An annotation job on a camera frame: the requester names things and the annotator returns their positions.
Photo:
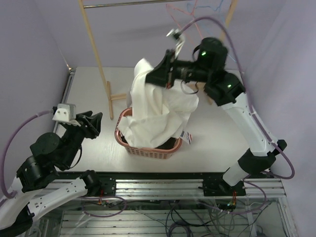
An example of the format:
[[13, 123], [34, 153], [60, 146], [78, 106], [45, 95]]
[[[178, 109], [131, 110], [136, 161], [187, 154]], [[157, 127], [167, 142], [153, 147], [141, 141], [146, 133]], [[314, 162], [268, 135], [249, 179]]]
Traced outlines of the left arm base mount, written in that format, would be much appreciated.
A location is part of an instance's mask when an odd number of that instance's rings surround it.
[[97, 197], [109, 197], [116, 195], [116, 180], [112, 177], [101, 177], [99, 181], [99, 186], [97, 192], [95, 193]]

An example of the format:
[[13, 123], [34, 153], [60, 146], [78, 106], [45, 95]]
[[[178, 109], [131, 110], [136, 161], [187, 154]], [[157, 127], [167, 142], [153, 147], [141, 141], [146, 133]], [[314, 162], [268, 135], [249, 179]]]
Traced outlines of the pink plastic laundry basket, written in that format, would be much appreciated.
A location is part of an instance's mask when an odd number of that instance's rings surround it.
[[115, 128], [115, 139], [116, 141], [123, 146], [126, 151], [131, 155], [138, 155], [143, 157], [149, 158], [158, 158], [158, 159], [168, 159], [170, 158], [182, 145], [182, 140], [180, 138], [176, 139], [174, 142], [174, 146], [168, 150], [162, 149], [149, 149], [149, 148], [134, 148], [129, 146], [126, 142], [122, 139], [122, 133], [118, 129], [118, 124], [123, 117], [131, 116], [132, 115], [132, 108], [127, 108], [121, 112], [119, 115], [116, 128]]

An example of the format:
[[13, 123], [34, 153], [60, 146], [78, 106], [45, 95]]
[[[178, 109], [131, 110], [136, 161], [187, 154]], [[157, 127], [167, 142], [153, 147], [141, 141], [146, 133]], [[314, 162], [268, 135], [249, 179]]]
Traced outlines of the wooden clothes rack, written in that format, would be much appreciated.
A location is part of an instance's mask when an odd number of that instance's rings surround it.
[[107, 4], [93, 4], [93, 5], [86, 5], [83, 0], [79, 0], [79, 8], [81, 15], [83, 17], [83, 21], [86, 27], [86, 31], [90, 40], [90, 44], [93, 50], [94, 58], [97, 63], [97, 68], [99, 70], [99, 74], [103, 83], [103, 87], [107, 96], [108, 100], [108, 109], [109, 109], [109, 118], [110, 120], [114, 119], [114, 109], [113, 109], [113, 102], [117, 100], [123, 100], [126, 99], [126, 94], [125, 93], [120, 93], [120, 94], [113, 94], [111, 91], [111, 83], [105, 78], [104, 70], [103, 70], [103, 65], [99, 56], [99, 52], [97, 49], [97, 45], [94, 39], [94, 35], [91, 29], [91, 24], [89, 22], [86, 10], [87, 9], [97, 9], [97, 8], [106, 8], [106, 7], [119, 7], [119, 6], [136, 6], [136, 5], [145, 5], [145, 4], [156, 4], [156, 3], [165, 3], [166, 4], [166, 10], [168, 14], [170, 15], [171, 18], [173, 18], [173, 21], [177, 23], [175, 20], [174, 16], [171, 13], [171, 10], [179, 11], [182, 12], [193, 19], [197, 18], [196, 15], [196, 10], [198, 8], [210, 8], [214, 12], [217, 12], [221, 14], [221, 9], [222, 9], [222, 4], [223, 1], [220, 1], [218, 6], [216, 8], [213, 8], [211, 5], [199, 5], [198, 1], [195, 0], [192, 3], [189, 3], [189, 9], [187, 11], [181, 10], [173, 5], [171, 5], [172, 1], [171, 0], [133, 0], [133, 1], [125, 1], [125, 2], [115, 2], [115, 3], [107, 3]]

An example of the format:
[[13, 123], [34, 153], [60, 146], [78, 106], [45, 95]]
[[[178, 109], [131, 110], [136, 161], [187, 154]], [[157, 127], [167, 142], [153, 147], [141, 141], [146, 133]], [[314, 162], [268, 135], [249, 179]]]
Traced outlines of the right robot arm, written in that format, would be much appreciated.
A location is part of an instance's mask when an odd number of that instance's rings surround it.
[[175, 50], [167, 50], [163, 60], [146, 75], [145, 82], [165, 88], [171, 88], [176, 79], [203, 82], [207, 96], [236, 123], [249, 148], [223, 173], [217, 184], [218, 191], [226, 196], [242, 179], [270, 168], [287, 143], [265, 129], [249, 104], [242, 82], [225, 71], [228, 49], [220, 40], [204, 38], [194, 51], [198, 53], [196, 60], [182, 61], [177, 59]]

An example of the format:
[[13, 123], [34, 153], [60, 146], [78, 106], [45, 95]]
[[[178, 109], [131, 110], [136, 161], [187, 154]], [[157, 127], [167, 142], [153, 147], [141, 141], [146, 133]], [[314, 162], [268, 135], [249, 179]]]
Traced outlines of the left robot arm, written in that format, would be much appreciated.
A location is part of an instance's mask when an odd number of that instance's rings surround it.
[[32, 155], [17, 170], [10, 187], [13, 198], [0, 201], [0, 235], [15, 237], [29, 229], [50, 211], [61, 205], [100, 192], [101, 182], [93, 170], [47, 195], [36, 197], [48, 184], [58, 178], [58, 170], [71, 168], [84, 139], [95, 139], [101, 131], [102, 113], [91, 111], [77, 114], [78, 125], [65, 124], [65, 133], [59, 137], [53, 132], [45, 133], [30, 146]]

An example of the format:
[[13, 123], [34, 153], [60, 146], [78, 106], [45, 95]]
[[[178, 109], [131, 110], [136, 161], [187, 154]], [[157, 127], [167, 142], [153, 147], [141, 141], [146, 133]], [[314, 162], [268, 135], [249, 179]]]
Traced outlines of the pink wire hanger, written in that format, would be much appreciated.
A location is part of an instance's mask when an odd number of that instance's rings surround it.
[[[166, 11], [169, 14], [169, 16], [172, 18], [173, 22], [177, 25], [177, 27], [179, 29], [182, 29], [189, 21], [196, 19], [195, 10], [197, 7], [197, 3], [198, 3], [197, 0], [188, 1], [186, 3], [186, 9], [182, 9], [173, 4], [167, 3]], [[195, 23], [195, 29], [193, 33], [190, 32], [189, 30], [186, 30], [185, 32], [185, 37], [191, 44], [195, 42], [194, 38], [196, 36], [196, 33], [199, 36], [199, 38], [202, 38], [202, 34], [197, 23]]]

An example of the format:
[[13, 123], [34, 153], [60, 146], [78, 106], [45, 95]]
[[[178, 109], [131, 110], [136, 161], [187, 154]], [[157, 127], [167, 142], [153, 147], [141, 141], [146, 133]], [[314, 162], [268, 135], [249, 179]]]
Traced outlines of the dark striped shirt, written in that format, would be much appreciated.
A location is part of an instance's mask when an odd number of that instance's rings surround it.
[[[119, 140], [123, 142], [123, 144], [128, 145], [128, 143], [125, 140], [125, 137], [123, 135], [119, 135], [118, 137], [119, 137]], [[156, 149], [170, 150], [170, 149], [174, 148], [177, 141], [178, 141], [178, 139], [176, 139], [176, 138], [169, 138], [165, 143], [156, 147]]]

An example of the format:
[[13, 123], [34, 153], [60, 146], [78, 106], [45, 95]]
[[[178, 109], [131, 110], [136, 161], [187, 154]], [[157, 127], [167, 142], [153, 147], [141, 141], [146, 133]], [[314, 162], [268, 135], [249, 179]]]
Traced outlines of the blue wire hanger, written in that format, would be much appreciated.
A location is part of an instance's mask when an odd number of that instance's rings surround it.
[[[237, 0], [197, 0], [194, 3], [188, 3], [187, 10], [193, 19], [202, 16], [214, 17], [228, 30], [237, 2]], [[196, 22], [195, 26], [201, 38], [218, 37], [220, 40], [226, 41], [225, 33], [208, 20], [200, 20]]]

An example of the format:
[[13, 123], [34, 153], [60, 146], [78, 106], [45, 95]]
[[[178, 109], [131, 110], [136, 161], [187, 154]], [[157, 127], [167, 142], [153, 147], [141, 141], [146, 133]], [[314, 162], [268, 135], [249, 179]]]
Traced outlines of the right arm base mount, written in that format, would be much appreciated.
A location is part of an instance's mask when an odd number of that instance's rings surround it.
[[222, 179], [222, 173], [203, 174], [202, 179], [202, 184], [198, 189], [203, 191], [205, 197], [233, 196], [233, 194], [237, 196], [246, 195], [242, 181], [231, 187]]

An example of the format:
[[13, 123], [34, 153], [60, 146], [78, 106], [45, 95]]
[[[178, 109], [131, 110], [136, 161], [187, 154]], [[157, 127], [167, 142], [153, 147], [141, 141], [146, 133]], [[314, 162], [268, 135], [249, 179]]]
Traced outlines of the aluminium rail frame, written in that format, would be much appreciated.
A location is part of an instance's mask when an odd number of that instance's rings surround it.
[[[116, 180], [114, 195], [126, 200], [229, 199], [232, 194], [204, 191], [202, 179], [187, 180]], [[238, 198], [282, 198], [286, 196], [280, 179], [250, 179], [237, 191]]]

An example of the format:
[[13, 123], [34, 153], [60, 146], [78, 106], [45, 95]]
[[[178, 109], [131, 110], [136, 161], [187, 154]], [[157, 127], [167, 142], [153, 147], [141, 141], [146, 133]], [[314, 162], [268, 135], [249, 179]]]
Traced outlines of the white shirt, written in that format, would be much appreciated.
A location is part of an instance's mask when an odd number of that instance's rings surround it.
[[130, 89], [132, 114], [118, 123], [128, 145], [135, 148], [157, 148], [169, 138], [179, 138], [198, 107], [198, 96], [178, 81], [171, 89], [146, 83], [152, 70], [145, 58], [136, 64]]

